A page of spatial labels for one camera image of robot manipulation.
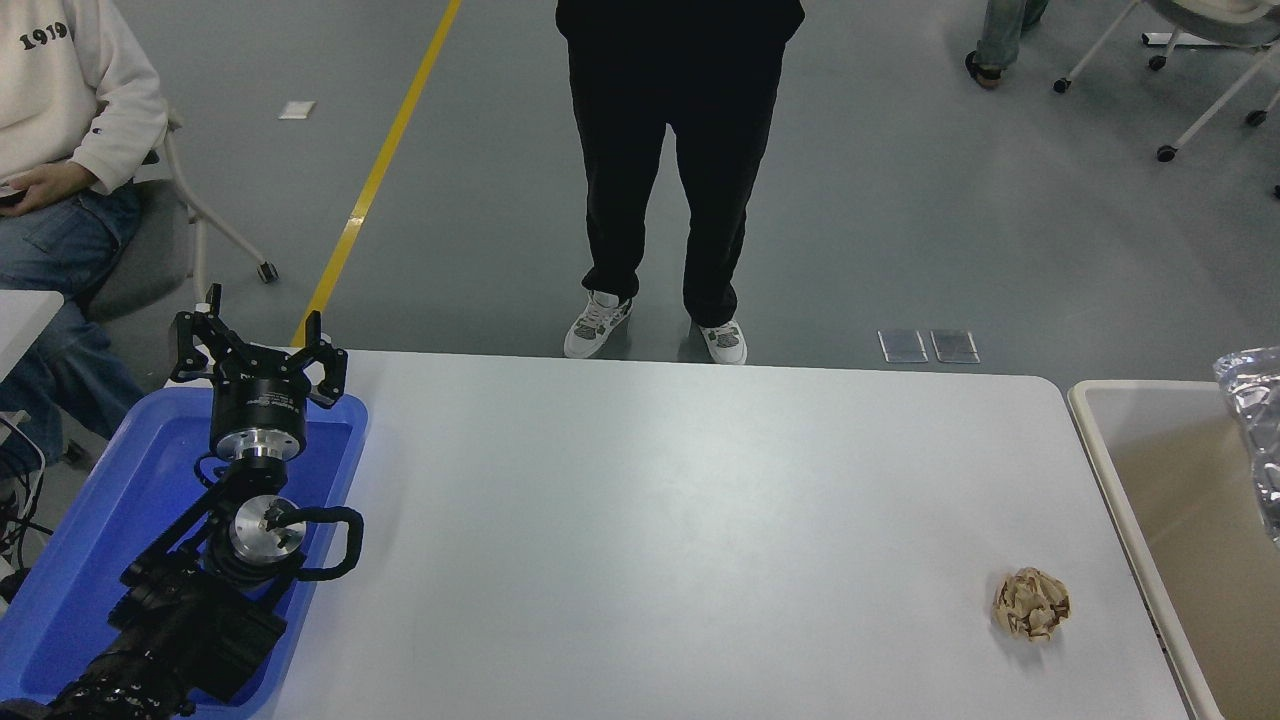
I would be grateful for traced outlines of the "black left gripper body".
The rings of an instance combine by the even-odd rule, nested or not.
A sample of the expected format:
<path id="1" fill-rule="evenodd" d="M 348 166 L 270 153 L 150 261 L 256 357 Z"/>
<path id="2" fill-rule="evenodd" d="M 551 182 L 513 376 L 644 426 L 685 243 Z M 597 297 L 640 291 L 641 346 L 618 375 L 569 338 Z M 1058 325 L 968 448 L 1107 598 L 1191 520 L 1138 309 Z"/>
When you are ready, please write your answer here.
<path id="1" fill-rule="evenodd" d="M 282 430 L 305 439 L 305 405 L 311 388 L 300 372 L 282 370 L 291 355 L 276 348 L 246 347 L 214 352 L 211 441 L 244 430 Z"/>

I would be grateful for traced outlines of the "seated person's hand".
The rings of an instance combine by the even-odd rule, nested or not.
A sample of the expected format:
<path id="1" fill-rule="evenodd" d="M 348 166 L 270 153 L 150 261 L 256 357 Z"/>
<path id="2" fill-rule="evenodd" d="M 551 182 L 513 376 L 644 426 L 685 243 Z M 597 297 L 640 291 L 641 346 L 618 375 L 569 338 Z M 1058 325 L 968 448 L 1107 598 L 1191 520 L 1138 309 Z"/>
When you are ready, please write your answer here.
<path id="1" fill-rule="evenodd" d="M 22 217 L 58 204 L 99 182 L 95 173 L 76 161 L 47 163 L 6 179 L 10 187 L 24 191 L 23 199 L 1 209 L 3 217 Z"/>

